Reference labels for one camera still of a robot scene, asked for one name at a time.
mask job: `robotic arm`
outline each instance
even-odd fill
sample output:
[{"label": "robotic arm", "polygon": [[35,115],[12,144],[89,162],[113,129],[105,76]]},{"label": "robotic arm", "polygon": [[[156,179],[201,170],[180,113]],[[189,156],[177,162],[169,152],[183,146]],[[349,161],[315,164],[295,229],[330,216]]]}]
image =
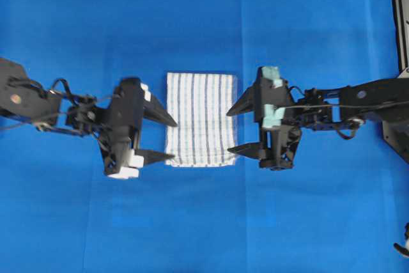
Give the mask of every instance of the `robotic arm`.
[{"label": "robotic arm", "polygon": [[[55,90],[59,82],[65,92]],[[23,66],[0,58],[0,116],[20,122],[6,129],[29,123],[42,132],[92,135],[100,147],[104,173],[113,178],[138,177],[139,168],[173,158],[166,153],[139,148],[143,118],[177,126],[139,78],[122,79],[113,95],[107,98],[111,99],[107,109],[97,107],[101,100],[72,94],[64,79],[57,79],[51,89],[45,90],[39,82],[27,77]],[[59,111],[62,99],[72,104],[67,112]],[[70,129],[56,127],[62,114],[66,115]]]},{"label": "robotic arm", "polygon": [[[352,139],[371,120],[382,122],[384,139],[409,163],[409,79],[381,79],[332,90],[313,88],[297,102],[293,88],[277,67],[259,68],[254,84],[228,112],[234,116],[253,111],[259,141],[230,148],[231,153],[258,159],[261,168],[291,169],[302,128],[334,130],[343,139]],[[329,104],[325,101],[329,98],[338,98],[339,104]],[[332,119],[335,106],[340,108],[341,121]],[[347,135],[342,130],[351,132]]]}]

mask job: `blue fabric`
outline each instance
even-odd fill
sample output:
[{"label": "blue fabric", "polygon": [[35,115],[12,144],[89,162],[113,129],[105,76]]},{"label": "blue fabric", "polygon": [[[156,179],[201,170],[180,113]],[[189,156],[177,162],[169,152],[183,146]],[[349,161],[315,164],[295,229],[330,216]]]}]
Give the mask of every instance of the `blue fabric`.
[{"label": "blue fabric", "polygon": [[[397,75],[390,0],[0,0],[0,55],[44,85],[109,95],[137,75],[163,102],[166,72],[277,65],[301,88]],[[252,115],[239,143],[257,140]],[[2,121],[2,125],[11,121]],[[0,133],[0,272],[405,272],[408,166],[367,124],[353,141],[304,131],[295,168],[154,164],[102,174],[95,140]],[[144,122],[142,146],[165,128]]]}]

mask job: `screw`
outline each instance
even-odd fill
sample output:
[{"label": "screw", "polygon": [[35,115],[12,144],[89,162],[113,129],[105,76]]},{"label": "screw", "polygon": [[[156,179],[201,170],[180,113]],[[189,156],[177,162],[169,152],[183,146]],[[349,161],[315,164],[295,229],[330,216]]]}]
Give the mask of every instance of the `screw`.
[{"label": "screw", "polygon": [[87,117],[88,117],[91,121],[95,121],[95,113],[94,113],[94,112],[88,111]]},{"label": "screw", "polygon": [[366,96],[366,92],[365,92],[365,91],[359,91],[358,94],[357,94],[357,97],[358,97],[359,99],[364,98],[365,96]]},{"label": "screw", "polygon": [[14,103],[14,104],[21,104],[21,97],[17,94],[13,94],[12,96],[10,96],[10,100]]}]

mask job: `white towel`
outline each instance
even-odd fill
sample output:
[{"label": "white towel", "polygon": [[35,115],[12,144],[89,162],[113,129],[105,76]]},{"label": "white towel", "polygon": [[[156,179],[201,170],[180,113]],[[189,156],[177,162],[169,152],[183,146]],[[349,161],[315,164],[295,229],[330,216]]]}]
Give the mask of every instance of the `white towel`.
[{"label": "white towel", "polygon": [[167,128],[166,164],[183,167],[229,166],[236,155],[235,116],[226,116],[236,101],[237,78],[223,74],[167,74],[167,112],[178,123]]}]

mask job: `cable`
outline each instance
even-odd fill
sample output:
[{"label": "cable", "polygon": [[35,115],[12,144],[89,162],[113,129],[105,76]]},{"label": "cable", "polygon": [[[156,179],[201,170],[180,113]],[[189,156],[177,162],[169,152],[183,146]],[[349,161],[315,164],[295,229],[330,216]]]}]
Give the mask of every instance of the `cable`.
[{"label": "cable", "polygon": [[9,86],[35,86],[40,91],[40,96],[45,97],[45,90],[41,83],[38,81],[29,79],[29,78],[22,78],[22,79],[11,79],[8,81]]},{"label": "cable", "polygon": [[100,147],[105,150],[106,152],[109,152],[108,147],[106,147],[103,142],[101,142],[100,138],[95,134],[95,132],[92,132],[91,135],[96,139],[96,141],[98,142],[98,144],[100,145]]},{"label": "cable", "polygon": [[339,130],[339,129],[336,129],[335,131],[336,131],[337,134],[338,134],[341,138],[343,138],[344,140],[353,139],[353,138],[355,137],[355,134],[357,134],[357,129],[352,129],[352,130],[351,130],[351,134],[350,134],[349,136],[346,135],[346,134],[343,134],[343,133],[341,132],[341,130]]},{"label": "cable", "polygon": [[67,81],[67,80],[65,80],[65,79],[63,79],[63,78],[58,78],[58,79],[56,79],[56,80],[52,83],[52,86],[51,86],[51,88],[50,88],[49,91],[54,90],[55,87],[56,87],[56,85],[57,85],[57,83],[59,83],[59,82],[61,82],[61,83],[63,84],[63,86],[64,86],[65,95],[66,95],[67,99],[68,99],[69,101],[71,101],[71,103],[72,103],[73,105],[78,106],[77,102],[74,100],[74,97],[73,97],[73,95],[72,95],[72,93],[71,93],[70,86],[68,85],[68,81]]},{"label": "cable", "polygon": [[278,106],[278,108],[286,108],[286,109],[307,109],[307,108],[328,108],[328,107],[340,107],[340,108],[347,108],[347,109],[385,109],[389,107],[394,107],[396,105],[407,105],[409,104],[409,100],[405,100],[404,102],[391,102],[388,104],[377,104],[377,105],[341,105],[341,104],[325,104],[325,105],[283,105]]},{"label": "cable", "polygon": [[302,90],[301,90],[298,86],[290,86],[289,89],[288,89],[288,91],[291,92],[293,89],[297,89],[298,92],[300,92],[300,94],[301,94],[302,96],[305,96],[304,93],[302,92]]},{"label": "cable", "polygon": [[[94,102],[92,102],[90,104],[85,104],[84,107],[92,107],[93,105],[95,105],[98,102],[103,102],[104,100],[107,100],[107,99],[110,99],[110,98],[116,98],[116,97],[117,97],[117,95],[110,95],[110,96],[98,98],[98,99],[96,99]],[[59,115],[62,115],[62,114],[70,115],[70,114],[73,114],[73,113],[75,113],[77,111],[78,111],[77,109],[72,109],[72,110],[67,111],[67,112],[56,112],[56,113],[48,114],[48,115],[45,115],[45,116],[40,116],[38,118],[32,119],[31,121],[22,121],[21,123],[17,123],[17,124],[14,124],[14,125],[0,127],[0,131],[19,128],[19,127],[24,126],[26,124],[32,124],[32,123],[35,123],[37,121],[49,120],[50,118],[55,118],[56,116],[59,116]]]}]

